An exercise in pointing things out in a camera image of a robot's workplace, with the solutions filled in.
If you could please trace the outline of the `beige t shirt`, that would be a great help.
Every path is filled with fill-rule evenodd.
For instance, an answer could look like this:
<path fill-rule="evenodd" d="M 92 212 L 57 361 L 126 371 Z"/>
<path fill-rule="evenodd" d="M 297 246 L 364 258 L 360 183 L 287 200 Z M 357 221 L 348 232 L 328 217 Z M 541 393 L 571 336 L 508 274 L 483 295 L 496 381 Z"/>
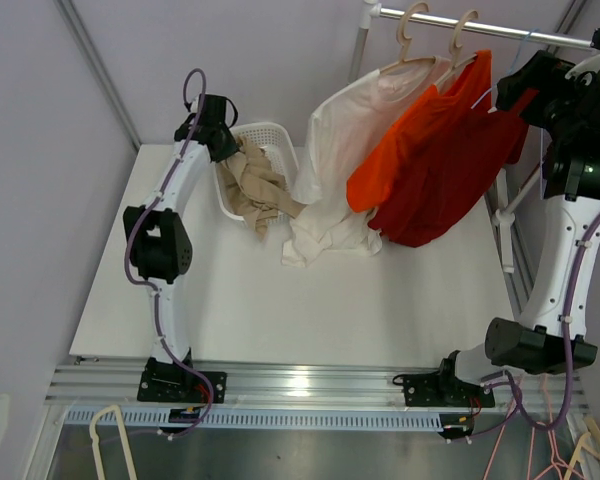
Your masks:
<path fill-rule="evenodd" d="M 280 213 L 295 219 L 305 205 L 291 197 L 285 177 L 272 169 L 262 148 L 244 136 L 235 140 L 237 152 L 219 162 L 216 171 L 232 213 L 263 241 L 270 220 Z"/>

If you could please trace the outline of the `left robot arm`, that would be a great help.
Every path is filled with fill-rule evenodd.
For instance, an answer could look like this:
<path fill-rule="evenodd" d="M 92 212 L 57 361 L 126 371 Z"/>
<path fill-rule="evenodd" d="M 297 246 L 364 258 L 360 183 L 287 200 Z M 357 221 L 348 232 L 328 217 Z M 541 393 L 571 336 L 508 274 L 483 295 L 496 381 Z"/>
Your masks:
<path fill-rule="evenodd" d="M 205 171 L 239 150 L 230 132 L 238 111 L 229 98 L 201 94 L 196 109 L 190 102 L 185 106 L 188 116 L 174 134 L 173 152 L 161 179 L 141 205 L 123 212 L 125 275 L 132 284 L 146 288 L 156 334 L 141 390 L 160 387 L 174 401 L 189 398 L 195 380 L 203 378 L 191 366 L 180 299 L 194 254 L 182 216 Z"/>

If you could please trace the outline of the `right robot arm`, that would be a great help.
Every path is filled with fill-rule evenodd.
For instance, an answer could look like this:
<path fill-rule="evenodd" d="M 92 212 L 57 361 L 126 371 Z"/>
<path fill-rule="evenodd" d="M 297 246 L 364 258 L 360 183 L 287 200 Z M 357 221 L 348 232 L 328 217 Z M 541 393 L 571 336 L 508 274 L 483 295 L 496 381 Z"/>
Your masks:
<path fill-rule="evenodd" d="M 574 64 L 538 51 L 497 84 L 496 107 L 551 138 L 545 181 L 545 237 L 531 296 L 518 320 L 495 318 L 485 341 L 443 359 L 435 392 L 446 404 L 480 393 L 474 378 L 510 367 L 530 375 L 591 365 L 585 310 L 600 246 L 600 53 Z"/>

